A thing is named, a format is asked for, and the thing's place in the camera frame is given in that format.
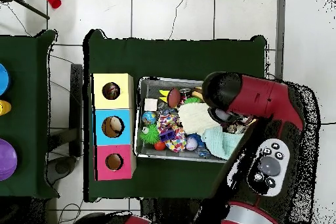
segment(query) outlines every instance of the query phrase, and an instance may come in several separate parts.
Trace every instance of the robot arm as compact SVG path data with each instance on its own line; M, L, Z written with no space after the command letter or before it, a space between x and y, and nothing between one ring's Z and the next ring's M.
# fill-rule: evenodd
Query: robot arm
M299 94L277 81L228 72L208 75L202 89L214 120L230 123L243 115L258 118L258 123L238 157L224 166L198 223L209 222L210 210L218 213L226 206L216 224L286 224L305 125Z

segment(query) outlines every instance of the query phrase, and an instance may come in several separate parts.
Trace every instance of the pink box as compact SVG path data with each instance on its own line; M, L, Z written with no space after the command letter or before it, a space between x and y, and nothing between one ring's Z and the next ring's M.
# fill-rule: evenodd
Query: pink box
M106 158L111 154L118 154L122 158L121 166L117 170L112 170L106 165ZM97 146L97 180L131 179L135 170L134 158L130 145Z

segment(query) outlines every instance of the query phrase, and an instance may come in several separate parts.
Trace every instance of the round button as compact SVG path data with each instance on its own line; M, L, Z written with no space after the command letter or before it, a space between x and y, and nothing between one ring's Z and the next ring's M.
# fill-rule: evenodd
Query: round button
M284 155L281 152L276 152L275 156L279 160L282 160L284 158Z
M264 150L263 150L263 152L262 152L263 154L266 154L266 155L269 155L269 154L271 154L272 153L272 151L271 151L271 149L270 148L264 148Z
M280 149L280 145L278 143L272 143L271 147L274 149L274 150L279 150Z
M277 176L280 174L281 166L275 158L263 156L258 164L258 168L268 176Z
M259 173L255 174L255 181L262 181L263 179L264 179L263 175Z
M270 187L271 189L273 189L276 186L276 182L272 178L268 177L265 181L268 187Z

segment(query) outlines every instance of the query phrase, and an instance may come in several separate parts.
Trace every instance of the shape sorter box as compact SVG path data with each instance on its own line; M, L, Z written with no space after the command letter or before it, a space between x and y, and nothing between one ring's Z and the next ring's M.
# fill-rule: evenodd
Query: shape sorter box
M94 178L130 179L137 166L133 152L133 78L128 74L91 74Z
M112 170L107 165L107 158L111 154L117 154L122 160L120 169ZM135 156L131 145L97 146L97 180L109 181L119 179L131 179L135 170Z
M133 77L129 74L92 74L94 81L94 107L96 109L129 109L133 108L134 91ZM104 88L112 83L119 90L116 99L107 99Z
M133 140L133 122L130 114L132 110L129 109L111 109L111 110L96 110L96 145L110 146L110 145L130 145ZM105 135L108 128L106 125L107 118L117 118L121 123L121 134L117 137L108 137Z

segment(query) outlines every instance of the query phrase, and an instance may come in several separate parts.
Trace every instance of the green table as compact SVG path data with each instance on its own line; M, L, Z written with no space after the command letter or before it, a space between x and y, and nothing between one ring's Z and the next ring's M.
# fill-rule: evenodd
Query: green table
M89 138L89 156L85 157L85 174L88 174L85 182L88 192L85 192L89 200L98 197L207 198L223 167L216 163L137 158L132 179L95 181L92 120L89 119L92 118L90 74L128 73L133 76L135 90L142 76L203 80L211 72L227 71L263 77L265 47L266 40L262 36L251 41L120 40L106 39L100 30L91 30L83 43L89 101L84 107L84 124L89 126L85 136Z
M55 32L38 37L0 36L0 63L9 71L11 85L0 99L12 110L0 116L0 138L16 150L14 174L0 182L0 196L57 197L45 180L47 153L47 55Z

